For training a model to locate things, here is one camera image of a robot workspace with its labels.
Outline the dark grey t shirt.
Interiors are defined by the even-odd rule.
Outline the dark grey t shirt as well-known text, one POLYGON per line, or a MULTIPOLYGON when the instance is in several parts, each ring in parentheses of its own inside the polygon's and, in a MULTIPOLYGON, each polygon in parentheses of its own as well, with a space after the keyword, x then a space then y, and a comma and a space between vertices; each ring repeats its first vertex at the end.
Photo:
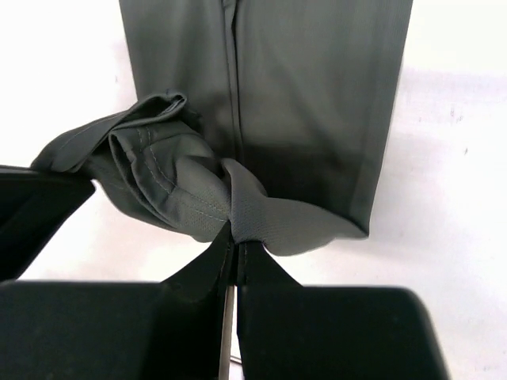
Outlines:
POLYGON ((365 238, 409 1, 122 1, 138 100, 33 167, 101 183, 126 215, 291 256, 365 238))

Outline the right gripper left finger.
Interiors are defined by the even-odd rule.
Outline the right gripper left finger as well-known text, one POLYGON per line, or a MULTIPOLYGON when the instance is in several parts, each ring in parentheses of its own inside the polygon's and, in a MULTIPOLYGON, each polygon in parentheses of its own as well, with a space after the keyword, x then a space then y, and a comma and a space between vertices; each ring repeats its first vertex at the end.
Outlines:
POLYGON ((159 282, 1 286, 4 379, 225 379, 231 228, 159 282))

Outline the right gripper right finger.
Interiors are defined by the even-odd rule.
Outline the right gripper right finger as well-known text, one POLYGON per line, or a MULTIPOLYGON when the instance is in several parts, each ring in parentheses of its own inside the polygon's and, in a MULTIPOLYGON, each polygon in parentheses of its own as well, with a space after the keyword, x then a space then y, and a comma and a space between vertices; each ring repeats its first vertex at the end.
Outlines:
POLYGON ((429 313, 402 287, 309 287, 258 242, 238 248, 247 379, 446 379, 429 313))

